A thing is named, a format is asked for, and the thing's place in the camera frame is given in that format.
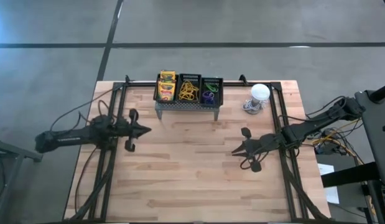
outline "metal mesh stand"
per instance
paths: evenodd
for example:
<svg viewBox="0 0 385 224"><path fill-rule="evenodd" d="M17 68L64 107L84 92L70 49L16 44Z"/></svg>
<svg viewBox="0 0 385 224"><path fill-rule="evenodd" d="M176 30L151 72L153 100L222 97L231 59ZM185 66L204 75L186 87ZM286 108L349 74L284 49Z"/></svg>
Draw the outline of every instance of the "metal mesh stand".
<svg viewBox="0 0 385 224"><path fill-rule="evenodd" d="M155 104L156 115L162 119L163 111L212 111L215 114L215 121L218 119L219 108L210 108L201 106L198 103L158 103Z"/></svg>

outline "black floor stripe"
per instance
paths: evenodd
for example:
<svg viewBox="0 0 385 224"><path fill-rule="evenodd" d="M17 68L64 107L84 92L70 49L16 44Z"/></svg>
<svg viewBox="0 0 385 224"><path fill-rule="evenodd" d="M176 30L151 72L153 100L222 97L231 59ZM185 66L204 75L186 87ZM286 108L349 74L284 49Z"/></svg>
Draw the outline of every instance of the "black floor stripe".
<svg viewBox="0 0 385 224"><path fill-rule="evenodd" d="M113 14L111 28L109 30L108 39L106 40L106 47L104 50L103 58L101 60L100 69L98 70L96 81L102 81L104 79L106 65L108 64L108 59L109 59L109 53L111 52L111 44L113 43L113 38L115 36L116 26L119 21L122 5L123 5L123 0L118 0L118 2L116 3L115 12Z"/></svg>
<svg viewBox="0 0 385 224"><path fill-rule="evenodd" d="M0 44L0 49L103 48L106 46L106 43Z"/></svg>
<svg viewBox="0 0 385 224"><path fill-rule="evenodd" d="M85 44L0 44L0 49L179 49L179 48L284 48L284 47L385 47L385 42L195 42L195 43L85 43Z"/></svg>
<svg viewBox="0 0 385 224"><path fill-rule="evenodd" d="M280 48L280 47L385 47L385 42L199 42L199 43L118 43L117 49L177 49L177 48Z"/></svg>

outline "rubber band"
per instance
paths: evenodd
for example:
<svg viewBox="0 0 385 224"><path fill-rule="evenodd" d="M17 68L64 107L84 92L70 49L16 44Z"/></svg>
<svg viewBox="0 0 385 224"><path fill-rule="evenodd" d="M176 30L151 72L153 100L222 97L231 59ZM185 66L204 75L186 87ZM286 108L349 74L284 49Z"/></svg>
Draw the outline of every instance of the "rubber band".
<svg viewBox="0 0 385 224"><path fill-rule="evenodd" d="M202 98L205 99L206 104L214 104L215 103L215 94L211 91L205 91L202 94Z"/></svg>
<svg viewBox="0 0 385 224"><path fill-rule="evenodd" d="M208 88L212 93L217 93L218 92L218 85L213 86L210 84L206 84L206 88Z"/></svg>
<svg viewBox="0 0 385 224"><path fill-rule="evenodd" d="M190 81L185 81L182 83L179 99L180 100L194 100L195 97L198 98L199 88L195 87Z"/></svg>

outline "wooden table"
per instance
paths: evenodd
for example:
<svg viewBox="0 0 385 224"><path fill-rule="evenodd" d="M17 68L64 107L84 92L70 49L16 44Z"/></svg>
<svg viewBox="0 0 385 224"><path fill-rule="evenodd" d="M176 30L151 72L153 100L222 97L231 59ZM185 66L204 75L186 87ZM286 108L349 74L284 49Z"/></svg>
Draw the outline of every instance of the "wooden table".
<svg viewBox="0 0 385 224"><path fill-rule="evenodd" d="M281 81L288 115L304 118L296 81ZM112 88L98 82L94 97ZM155 113L154 89L128 88L124 116L130 108L139 112L139 124L152 131L136 141L134 153L119 141L109 198L107 222L267 222L290 220L278 151L262 163L262 171L241 170L242 158L230 156L248 127L254 138L274 132L271 108L256 115L241 109L250 87L225 87L218 121L211 112L164 111ZM109 103L110 94L102 97ZM98 116L97 101L88 119ZM65 218L74 214L75 187L92 145L81 147ZM89 163L78 195L78 206L90 194L99 151ZM301 147L297 158L303 188L314 204L330 216L317 161L311 147ZM296 210L299 203L294 193ZM98 200L96 215L100 214Z"/></svg>

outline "green rubber band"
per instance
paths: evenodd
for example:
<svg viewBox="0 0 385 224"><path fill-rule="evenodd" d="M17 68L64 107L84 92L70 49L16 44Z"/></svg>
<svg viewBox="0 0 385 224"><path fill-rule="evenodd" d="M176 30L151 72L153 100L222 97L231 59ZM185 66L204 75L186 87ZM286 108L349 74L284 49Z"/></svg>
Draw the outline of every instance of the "green rubber band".
<svg viewBox="0 0 385 224"><path fill-rule="evenodd" d="M212 92L212 93L217 93L218 92L218 88L214 87L214 86L211 86L209 84L206 84L206 87Z"/></svg>

